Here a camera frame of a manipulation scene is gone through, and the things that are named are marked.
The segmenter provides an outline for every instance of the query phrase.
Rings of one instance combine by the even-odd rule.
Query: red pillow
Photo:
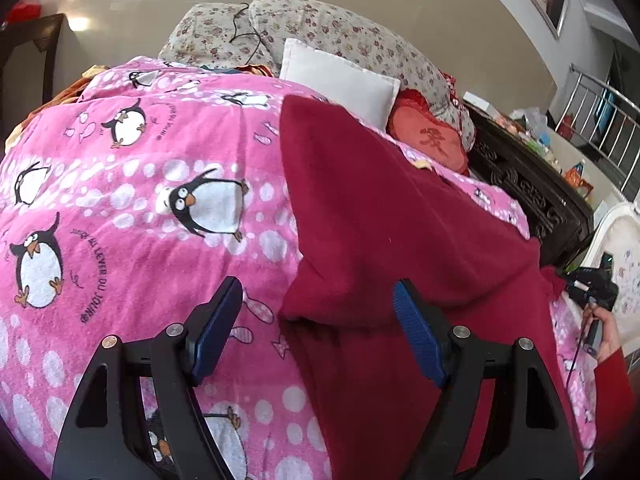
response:
[[[450,170],[466,173],[468,160],[460,135],[429,111],[429,104],[417,90],[398,93],[386,129],[393,138],[429,155]]]

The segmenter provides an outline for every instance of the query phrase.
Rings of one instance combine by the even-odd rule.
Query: blue gripper pad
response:
[[[394,286],[394,310],[414,350],[420,371],[442,389],[447,381],[447,373],[442,367],[440,345],[402,282]]]
[[[191,371],[194,384],[213,373],[242,306],[242,285],[233,280],[213,311],[195,345],[195,363]]]

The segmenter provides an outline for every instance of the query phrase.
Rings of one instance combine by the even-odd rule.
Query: red blanket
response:
[[[537,240],[411,166],[343,108],[287,97],[280,131],[304,256],[280,323],[334,480],[399,478],[438,399],[394,316],[399,278],[481,338],[531,338],[570,413]],[[478,457],[491,394],[487,381],[463,468]]]

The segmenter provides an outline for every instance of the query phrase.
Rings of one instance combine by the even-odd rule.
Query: floor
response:
[[[250,0],[38,0],[44,12],[64,12],[54,90],[78,79],[92,64],[117,65],[140,54],[156,56],[194,2]],[[539,105],[555,93],[546,66],[528,37],[499,0],[323,0],[358,12],[401,34],[441,70],[454,75],[458,90],[471,89],[498,108]],[[21,120],[38,89],[41,70],[31,45],[14,52],[5,88],[23,83],[5,98],[7,123]],[[514,81],[527,85],[514,85]]]

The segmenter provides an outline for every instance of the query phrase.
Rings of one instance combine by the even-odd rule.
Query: human hand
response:
[[[609,310],[601,306],[585,307],[582,313],[583,322],[586,322],[584,333],[589,332],[589,327],[594,317],[602,322],[602,341],[596,357],[598,364],[600,364],[606,361],[610,355],[615,354],[622,346],[622,343],[620,341],[620,332],[618,331],[616,317]]]

